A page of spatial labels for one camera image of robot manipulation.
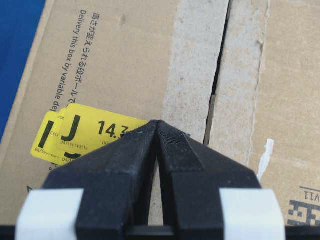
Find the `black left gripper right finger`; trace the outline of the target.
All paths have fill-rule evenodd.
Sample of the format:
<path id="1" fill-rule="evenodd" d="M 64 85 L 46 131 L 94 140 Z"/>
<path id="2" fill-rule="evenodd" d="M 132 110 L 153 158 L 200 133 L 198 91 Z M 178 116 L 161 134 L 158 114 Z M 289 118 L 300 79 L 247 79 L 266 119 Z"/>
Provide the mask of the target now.
<path id="1" fill-rule="evenodd" d="M 249 168 L 158 121 L 164 223 L 180 240 L 283 240 L 274 192 Z"/>

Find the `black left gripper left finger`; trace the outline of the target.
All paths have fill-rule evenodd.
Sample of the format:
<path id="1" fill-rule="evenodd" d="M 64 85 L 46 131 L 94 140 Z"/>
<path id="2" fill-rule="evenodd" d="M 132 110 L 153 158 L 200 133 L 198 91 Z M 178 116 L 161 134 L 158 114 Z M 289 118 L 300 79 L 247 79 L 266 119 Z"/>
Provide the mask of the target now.
<path id="1" fill-rule="evenodd" d="M 134 207 L 150 200 L 156 128 L 152 120 L 53 170 L 25 200 L 15 238 L 122 240 L 129 223 L 147 222 L 148 211 L 138 213 Z"/>

